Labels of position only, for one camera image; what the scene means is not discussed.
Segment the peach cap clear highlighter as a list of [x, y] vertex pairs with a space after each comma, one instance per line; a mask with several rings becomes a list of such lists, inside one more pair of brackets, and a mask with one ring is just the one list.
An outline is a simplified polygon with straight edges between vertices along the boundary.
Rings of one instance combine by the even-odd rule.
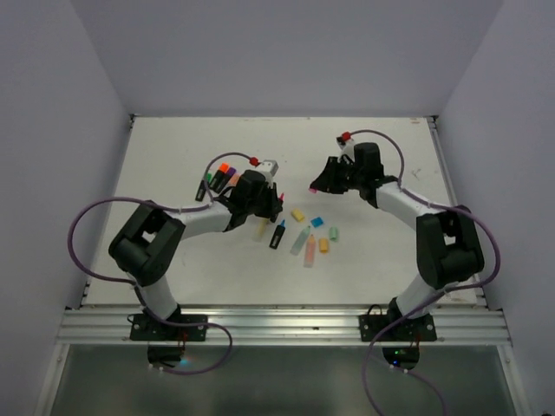
[[238, 179], [240, 178], [240, 175], [235, 173], [229, 180], [228, 185], [229, 186], [235, 186], [238, 183]]

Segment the purple cap black highlighter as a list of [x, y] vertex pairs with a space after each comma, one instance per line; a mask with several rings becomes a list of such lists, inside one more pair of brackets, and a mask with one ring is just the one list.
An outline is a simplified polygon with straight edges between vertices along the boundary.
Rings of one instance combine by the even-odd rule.
[[230, 167], [226, 173], [224, 174], [221, 182], [219, 183], [219, 186], [217, 188], [217, 192], [222, 192], [225, 187], [227, 186], [227, 184], [230, 182], [230, 180], [232, 179], [232, 177], [235, 175], [236, 173], [236, 169], [233, 167]]

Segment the pastel green cap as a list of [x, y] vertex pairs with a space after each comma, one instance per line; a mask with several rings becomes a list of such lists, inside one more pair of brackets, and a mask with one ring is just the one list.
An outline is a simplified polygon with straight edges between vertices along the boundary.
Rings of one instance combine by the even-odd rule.
[[335, 226], [331, 226], [329, 229], [329, 239], [334, 242], [337, 242], [339, 239], [339, 231]]

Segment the blue cap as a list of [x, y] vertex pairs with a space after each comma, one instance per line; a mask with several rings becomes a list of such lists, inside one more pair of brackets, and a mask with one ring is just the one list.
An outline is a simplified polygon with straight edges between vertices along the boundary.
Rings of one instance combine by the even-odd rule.
[[323, 225], [323, 219], [321, 217], [315, 217], [310, 221], [314, 228], [318, 228]]

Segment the pastel yellow cap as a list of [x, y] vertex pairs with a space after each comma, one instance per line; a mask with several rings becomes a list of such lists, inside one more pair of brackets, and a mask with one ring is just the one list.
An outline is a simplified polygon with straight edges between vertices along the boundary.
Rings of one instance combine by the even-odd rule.
[[304, 214], [298, 209], [292, 210], [291, 211], [291, 216], [298, 222], [303, 222], [304, 221]]

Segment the pastel orange cap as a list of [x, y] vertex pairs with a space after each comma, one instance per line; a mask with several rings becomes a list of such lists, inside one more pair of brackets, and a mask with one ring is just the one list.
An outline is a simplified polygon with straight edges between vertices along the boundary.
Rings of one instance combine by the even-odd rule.
[[330, 241], [326, 237], [318, 239], [318, 249], [320, 253], [328, 253], [330, 251]]

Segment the pastel orange highlighter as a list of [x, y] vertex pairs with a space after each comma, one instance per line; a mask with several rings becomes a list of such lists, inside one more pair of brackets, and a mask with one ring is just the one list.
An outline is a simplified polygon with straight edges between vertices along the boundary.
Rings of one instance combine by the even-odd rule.
[[311, 268], [314, 264], [316, 253], [316, 239], [313, 234], [310, 234], [305, 245], [304, 251], [304, 267]]

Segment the pastel yellow highlighter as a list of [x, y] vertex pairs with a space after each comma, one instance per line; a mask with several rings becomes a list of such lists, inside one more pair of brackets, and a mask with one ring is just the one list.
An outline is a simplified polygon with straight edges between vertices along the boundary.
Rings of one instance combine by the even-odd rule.
[[256, 229], [254, 231], [254, 234], [252, 235], [252, 240], [255, 242], [260, 242], [264, 236], [264, 233], [266, 231], [267, 225], [269, 223], [269, 219], [268, 218], [260, 218]]

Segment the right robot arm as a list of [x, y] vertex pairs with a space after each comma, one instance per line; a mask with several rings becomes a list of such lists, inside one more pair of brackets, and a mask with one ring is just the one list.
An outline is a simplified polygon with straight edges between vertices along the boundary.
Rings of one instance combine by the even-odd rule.
[[415, 232], [417, 275], [388, 306], [386, 329], [396, 340], [417, 330], [417, 320], [428, 312], [418, 307], [482, 271], [483, 251], [474, 221], [462, 207], [445, 208], [402, 187], [387, 175], [376, 143], [339, 140], [341, 152], [330, 156], [310, 187], [328, 194], [357, 191], [377, 210], [387, 212]]

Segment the blue black highlighter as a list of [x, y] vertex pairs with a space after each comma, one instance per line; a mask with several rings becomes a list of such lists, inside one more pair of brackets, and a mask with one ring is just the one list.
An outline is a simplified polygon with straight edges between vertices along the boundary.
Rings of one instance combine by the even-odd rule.
[[282, 219], [281, 222], [276, 226], [274, 233], [272, 234], [271, 241], [269, 243], [269, 247], [271, 249], [276, 250], [278, 248], [283, 238], [285, 230], [286, 230], [285, 220]]

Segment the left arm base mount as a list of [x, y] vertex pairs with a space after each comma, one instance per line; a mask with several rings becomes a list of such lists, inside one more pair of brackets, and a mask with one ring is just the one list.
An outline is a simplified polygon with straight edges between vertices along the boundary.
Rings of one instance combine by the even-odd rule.
[[183, 358], [189, 341], [206, 340], [206, 315], [175, 315], [170, 318], [171, 322], [188, 324], [186, 328], [158, 322], [145, 313], [129, 315], [127, 320], [131, 323], [129, 339], [149, 343], [147, 359], [151, 364], [173, 367]]

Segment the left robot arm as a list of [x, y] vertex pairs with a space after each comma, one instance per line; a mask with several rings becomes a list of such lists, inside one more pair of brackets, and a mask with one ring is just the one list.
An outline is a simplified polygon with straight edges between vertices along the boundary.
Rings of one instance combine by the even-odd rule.
[[149, 202], [141, 204], [116, 234], [108, 254], [132, 281], [149, 328], [167, 341], [180, 330], [180, 306], [166, 273], [180, 243], [207, 233], [233, 231], [250, 216], [275, 221], [283, 210], [274, 177], [266, 166], [244, 171], [227, 195], [220, 194], [205, 209], [168, 214]]

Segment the pastel green highlighter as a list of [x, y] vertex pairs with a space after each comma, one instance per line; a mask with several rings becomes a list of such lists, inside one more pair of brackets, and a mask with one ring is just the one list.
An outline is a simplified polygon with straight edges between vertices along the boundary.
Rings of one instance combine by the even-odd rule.
[[306, 244], [310, 236], [310, 233], [311, 233], [310, 226], [306, 226], [300, 231], [295, 242], [291, 246], [291, 250], [290, 250], [291, 255], [297, 256], [300, 253], [301, 249]]

